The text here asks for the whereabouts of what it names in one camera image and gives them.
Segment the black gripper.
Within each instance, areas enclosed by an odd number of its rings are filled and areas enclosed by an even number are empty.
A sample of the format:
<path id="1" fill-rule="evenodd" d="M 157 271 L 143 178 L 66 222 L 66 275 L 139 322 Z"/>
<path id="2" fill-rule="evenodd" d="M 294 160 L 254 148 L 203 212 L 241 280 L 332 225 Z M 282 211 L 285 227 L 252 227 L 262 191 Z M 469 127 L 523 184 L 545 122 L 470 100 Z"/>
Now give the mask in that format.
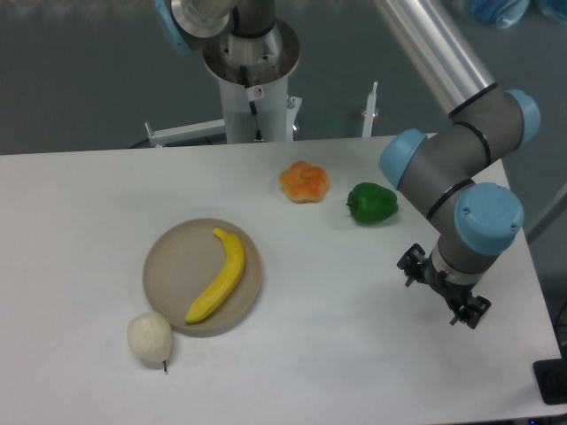
<path id="1" fill-rule="evenodd" d="M 442 296 L 449 309 L 454 313 L 450 325 L 457 322 L 475 329 L 491 307 L 491 302 L 484 297 L 474 296 L 472 289 L 475 284 L 458 284 L 449 279 L 449 274 L 436 266 L 433 257 L 425 257 L 425 251 L 418 243 L 414 243 L 401 256 L 396 267 L 406 276 L 405 286 L 414 282 L 426 283 Z"/>

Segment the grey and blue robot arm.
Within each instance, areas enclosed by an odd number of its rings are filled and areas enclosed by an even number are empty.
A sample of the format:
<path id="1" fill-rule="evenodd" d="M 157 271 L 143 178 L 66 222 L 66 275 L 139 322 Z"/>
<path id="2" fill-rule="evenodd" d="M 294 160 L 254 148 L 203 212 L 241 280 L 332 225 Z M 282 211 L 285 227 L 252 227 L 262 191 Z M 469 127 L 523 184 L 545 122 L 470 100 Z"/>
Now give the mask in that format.
<path id="1" fill-rule="evenodd" d="M 203 51 L 221 92 L 231 143 L 292 138 L 287 79 L 299 40 L 271 1 L 158 1 L 172 45 Z M 517 196 L 474 177 L 528 142 L 540 110 L 523 91 L 505 91 L 438 1 L 380 1 L 377 9 L 443 107 L 451 125 L 427 136 L 398 134 L 379 159 L 387 181 L 439 232 L 431 252 L 408 249 L 398 268 L 440 294 L 454 319 L 475 328 L 490 302 L 472 291 L 512 244 L 524 219 Z"/>

